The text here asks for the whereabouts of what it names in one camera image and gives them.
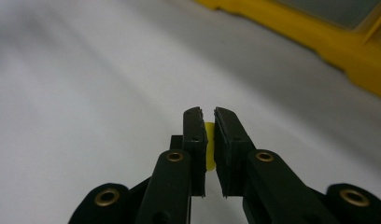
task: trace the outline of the white backdrop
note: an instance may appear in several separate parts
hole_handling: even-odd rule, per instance
[[[2,0],[0,223],[66,223],[93,188],[135,186],[197,105],[309,187],[381,199],[381,99],[311,50],[190,0]],[[191,223],[247,223],[215,172],[206,190]]]

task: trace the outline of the small yellow object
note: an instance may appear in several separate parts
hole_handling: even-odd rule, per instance
[[[356,27],[351,25],[341,27],[340,24],[326,22],[319,19],[318,16],[290,6],[290,3],[300,1],[196,1],[211,9],[220,8],[234,14],[243,15],[300,42],[315,50],[328,63],[343,69],[353,83],[381,96],[381,1],[361,22],[350,21],[355,22]],[[317,1],[302,2],[306,7],[312,7],[312,2]],[[343,18],[351,15],[351,13],[358,15],[358,12],[345,11]]]
[[[205,166],[207,171],[212,171],[216,167],[214,161],[214,126],[215,124],[212,122],[205,123],[205,131],[208,139],[207,151],[205,153]]]

